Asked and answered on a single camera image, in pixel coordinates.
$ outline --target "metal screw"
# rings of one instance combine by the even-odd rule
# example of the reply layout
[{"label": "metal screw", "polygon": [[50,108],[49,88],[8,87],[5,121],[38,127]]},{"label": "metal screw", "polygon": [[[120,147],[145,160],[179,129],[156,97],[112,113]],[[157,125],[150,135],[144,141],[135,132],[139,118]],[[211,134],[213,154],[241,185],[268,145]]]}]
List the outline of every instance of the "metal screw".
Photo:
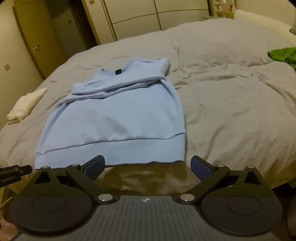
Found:
[{"label": "metal screw", "polygon": [[98,199],[102,202],[108,202],[113,199],[113,196],[109,193],[104,193],[98,196]]},{"label": "metal screw", "polygon": [[182,194],[180,198],[185,202],[191,202],[195,199],[195,196],[193,196],[192,194],[186,193],[186,194]]}]

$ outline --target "bed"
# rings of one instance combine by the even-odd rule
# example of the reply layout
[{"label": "bed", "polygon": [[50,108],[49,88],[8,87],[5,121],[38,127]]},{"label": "bed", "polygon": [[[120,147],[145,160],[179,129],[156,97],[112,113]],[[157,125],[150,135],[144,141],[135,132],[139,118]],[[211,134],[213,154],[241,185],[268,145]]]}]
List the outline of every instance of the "bed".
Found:
[{"label": "bed", "polygon": [[[191,157],[199,155],[235,170],[254,165],[271,188],[277,187],[296,176],[296,73],[267,52],[292,46],[277,32],[221,18],[78,53],[40,85],[48,91],[30,115],[1,130],[1,167],[34,167],[46,121],[74,83],[101,68],[120,68],[131,58],[165,57],[167,78],[184,110],[186,161],[107,167],[96,183],[114,195],[180,194],[199,182],[189,168]],[[19,193],[34,173],[9,188]]]}]

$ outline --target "floor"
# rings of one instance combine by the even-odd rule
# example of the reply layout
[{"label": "floor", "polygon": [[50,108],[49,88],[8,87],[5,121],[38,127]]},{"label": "floor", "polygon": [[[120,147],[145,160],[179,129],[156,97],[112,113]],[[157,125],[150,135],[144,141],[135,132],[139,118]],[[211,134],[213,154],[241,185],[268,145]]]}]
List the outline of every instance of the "floor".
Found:
[{"label": "floor", "polygon": [[288,184],[284,184],[278,188],[273,189],[273,191],[279,198],[284,210],[284,217],[281,220],[278,227],[275,229],[274,234],[282,241],[296,241],[296,238],[291,237],[288,232],[286,219],[287,209],[289,207],[289,203],[294,193],[294,190],[291,189],[291,187]]}]

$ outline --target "pillow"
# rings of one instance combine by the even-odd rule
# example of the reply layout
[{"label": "pillow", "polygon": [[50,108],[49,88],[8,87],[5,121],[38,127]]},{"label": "pillow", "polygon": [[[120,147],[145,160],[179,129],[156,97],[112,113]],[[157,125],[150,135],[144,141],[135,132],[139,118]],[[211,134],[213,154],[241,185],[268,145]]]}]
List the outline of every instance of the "pillow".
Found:
[{"label": "pillow", "polygon": [[296,35],[290,33],[291,26],[286,23],[272,18],[264,17],[259,14],[245,12],[240,9],[235,11],[234,19],[241,22],[256,24],[258,26],[269,29],[271,32],[277,32],[281,36],[289,39],[291,43],[296,45]]}]

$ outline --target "light switch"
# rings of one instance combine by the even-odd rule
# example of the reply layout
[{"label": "light switch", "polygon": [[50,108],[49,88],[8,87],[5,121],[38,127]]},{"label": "light switch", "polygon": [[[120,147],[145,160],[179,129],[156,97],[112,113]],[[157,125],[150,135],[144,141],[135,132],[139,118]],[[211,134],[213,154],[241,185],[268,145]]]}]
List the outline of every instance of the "light switch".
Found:
[{"label": "light switch", "polygon": [[6,71],[10,70],[9,64],[4,65],[4,68],[5,68]]}]

